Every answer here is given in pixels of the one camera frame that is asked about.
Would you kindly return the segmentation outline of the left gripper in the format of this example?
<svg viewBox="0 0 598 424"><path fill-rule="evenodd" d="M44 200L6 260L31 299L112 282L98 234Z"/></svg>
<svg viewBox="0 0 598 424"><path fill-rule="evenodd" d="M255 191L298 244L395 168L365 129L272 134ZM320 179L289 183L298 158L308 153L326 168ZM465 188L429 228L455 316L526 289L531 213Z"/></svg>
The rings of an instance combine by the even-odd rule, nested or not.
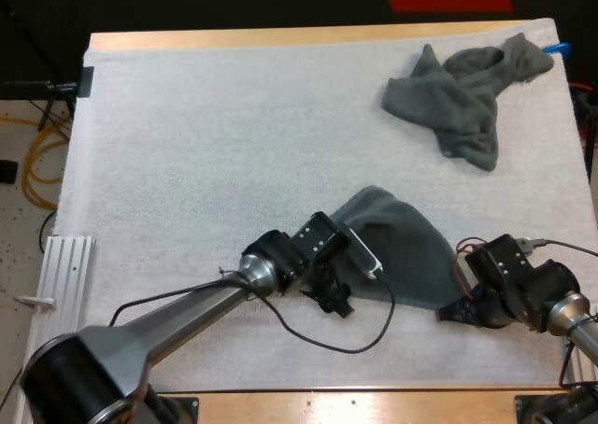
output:
<svg viewBox="0 0 598 424"><path fill-rule="evenodd" d="M351 290L338 280L335 264L349 246L349 238L325 213L318 211L291 241L306 260L300 291L325 313L348 318L354 312L348 301Z"/></svg>

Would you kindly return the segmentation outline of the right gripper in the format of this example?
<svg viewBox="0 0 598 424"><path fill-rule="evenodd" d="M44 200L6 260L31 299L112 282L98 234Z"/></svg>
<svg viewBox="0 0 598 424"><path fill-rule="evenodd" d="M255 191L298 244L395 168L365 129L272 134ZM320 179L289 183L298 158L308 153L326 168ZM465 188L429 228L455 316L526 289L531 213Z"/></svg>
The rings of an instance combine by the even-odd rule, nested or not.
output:
<svg viewBox="0 0 598 424"><path fill-rule="evenodd" d="M475 293L438 308L437 321L476 327L537 325L537 271L512 236L477 247L466 262L477 279Z"/></svg>

